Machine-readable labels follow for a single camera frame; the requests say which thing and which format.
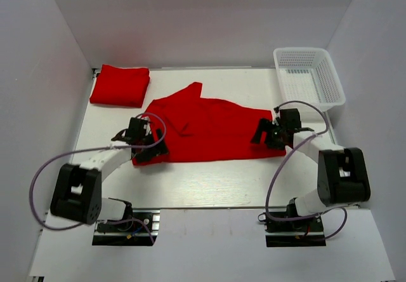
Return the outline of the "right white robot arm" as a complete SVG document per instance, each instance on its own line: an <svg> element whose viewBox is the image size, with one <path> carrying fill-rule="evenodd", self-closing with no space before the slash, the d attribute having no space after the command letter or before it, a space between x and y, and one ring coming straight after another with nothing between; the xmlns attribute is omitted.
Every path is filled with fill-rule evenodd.
<svg viewBox="0 0 406 282"><path fill-rule="evenodd" d="M308 225L311 218L335 208L342 208L370 199L371 190L363 152L357 147L345 148L322 138L311 128L303 127L297 109L277 107L276 120L259 120L251 140L254 144L264 141L274 151L291 151L281 162L271 179L273 189L278 175L295 152L300 152L317 164L317 186L301 197L292 198L285 215L276 217L265 208L265 217L275 222L287 222L296 231Z"/></svg>

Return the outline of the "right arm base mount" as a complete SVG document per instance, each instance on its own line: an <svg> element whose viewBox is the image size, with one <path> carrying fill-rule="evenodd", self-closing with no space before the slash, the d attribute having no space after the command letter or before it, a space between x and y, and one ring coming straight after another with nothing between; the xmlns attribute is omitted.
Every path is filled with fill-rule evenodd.
<svg viewBox="0 0 406 282"><path fill-rule="evenodd" d="M324 226L320 218L294 222L270 220L265 212L258 215L265 227L267 248L299 248L326 246Z"/></svg>

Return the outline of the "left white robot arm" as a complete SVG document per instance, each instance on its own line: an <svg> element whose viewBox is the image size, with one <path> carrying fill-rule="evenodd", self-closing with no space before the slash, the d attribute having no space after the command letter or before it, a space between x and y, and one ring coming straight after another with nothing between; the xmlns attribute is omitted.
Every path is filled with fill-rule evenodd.
<svg viewBox="0 0 406 282"><path fill-rule="evenodd" d="M101 220L112 222L122 231L130 229L134 223L130 203L103 198L102 183L133 159L146 163L156 156L168 154L164 142L166 132L166 125L159 116L140 114L132 117L128 127L90 159L81 164L63 165L51 199L51 214L86 225Z"/></svg>

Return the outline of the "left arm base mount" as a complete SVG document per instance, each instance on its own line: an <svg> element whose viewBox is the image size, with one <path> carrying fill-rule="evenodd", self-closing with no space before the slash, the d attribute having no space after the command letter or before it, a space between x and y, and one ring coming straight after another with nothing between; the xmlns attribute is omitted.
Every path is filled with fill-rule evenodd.
<svg viewBox="0 0 406 282"><path fill-rule="evenodd" d="M142 221L150 231L153 240L157 239L160 224L159 210L133 209L128 218ZM93 233L93 246L153 246L147 230L139 222L126 222L121 225L96 223Z"/></svg>

